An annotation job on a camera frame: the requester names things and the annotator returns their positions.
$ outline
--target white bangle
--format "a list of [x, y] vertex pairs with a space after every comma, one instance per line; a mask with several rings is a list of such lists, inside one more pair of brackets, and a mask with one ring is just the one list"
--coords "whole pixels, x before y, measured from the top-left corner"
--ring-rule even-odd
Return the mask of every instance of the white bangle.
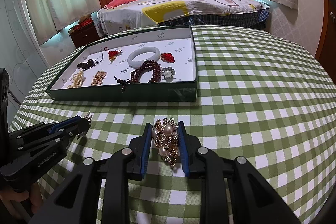
[[[142, 61], [133, 61], [133, 59], [142, 54], [142, 53], [145, 53], [145, 52], [154, 52], [154, 55], [150, 58], [147, 58], [145, 60], [142, 60]], [[158, 62], [158, 60], [160, 59], [160, 51], [158, 48], [155, 48], [155, 47], [144, 47], [144, 48], [140, 48], [140, 49], [137, 49], [135, 50], [134, 52], [132, 52], [128, 59], [127, 59], [127, 63], [128, 65], [133, 68], [133, 69], [138, 69], [141, 67], [141, 65], [146, 61], [146, 60], [152, 60], [152, 61], [155, 61], [155, 62]]]

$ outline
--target human hand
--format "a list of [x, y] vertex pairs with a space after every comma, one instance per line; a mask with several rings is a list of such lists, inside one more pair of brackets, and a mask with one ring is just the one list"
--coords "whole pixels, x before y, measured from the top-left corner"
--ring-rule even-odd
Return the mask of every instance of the human hand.
[[30, 200], [31, 202], [31, 211], [36, 213], [37, 210], [42, 206], [43, 200], [40, 192], [40, 187], [36, 183], [31, 186], [30, 191], [24, 191], [23, 193], [16, 193], [10, 187], [5, 187], [4, 189], [0, 190], [0, 199], [6, 206], [7, 210], [11, 213], [12, 216], [18, 217], [16, 210], [14, 209], [13, 205], [10, 203], [11, 200], [21, 202], [26, 199]]

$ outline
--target pearl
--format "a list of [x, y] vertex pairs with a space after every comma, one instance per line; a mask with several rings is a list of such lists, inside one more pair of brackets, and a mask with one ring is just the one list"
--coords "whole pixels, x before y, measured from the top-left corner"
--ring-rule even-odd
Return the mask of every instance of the pearl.
[[157, 137], [158, 130], [156, 128], [152, 129], [152, 138], [155, 139]]
[[166, 78], [171, 77], [171, 71], [170, 71], [170, 70], [166, 70], [164, 76], [165, 76]]
[[161, 157], [166, 157], [168, 155], [168, 151], [164, 147], [160, 147], [159, 154]]
[[173, 126], [170, 125], [170, 124], [167, 124], [167, 125], [165, 126], [165, 129], [163, 130], [163, 133], [166, 134], [167, 136], [172, 135], [173, 132], [174, 132], [174, 128], [173, 128]]

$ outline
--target small brooch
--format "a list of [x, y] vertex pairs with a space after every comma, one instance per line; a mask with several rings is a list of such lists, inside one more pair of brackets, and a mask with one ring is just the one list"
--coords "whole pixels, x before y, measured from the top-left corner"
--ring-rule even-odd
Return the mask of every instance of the small brooch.
[[172, 67], [162, 68], [161, 75], [164, 77], [164, 80], [172, 80], [175, 74], [175, 70]]

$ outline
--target door handle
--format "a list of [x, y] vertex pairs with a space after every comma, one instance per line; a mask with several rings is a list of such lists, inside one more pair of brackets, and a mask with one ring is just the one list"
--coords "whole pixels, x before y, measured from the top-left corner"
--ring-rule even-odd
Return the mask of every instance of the door handle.
[[330, 12], [330, 16], [333, 19], [333, 23], [335, 23], [336, 16], [333, 12]]

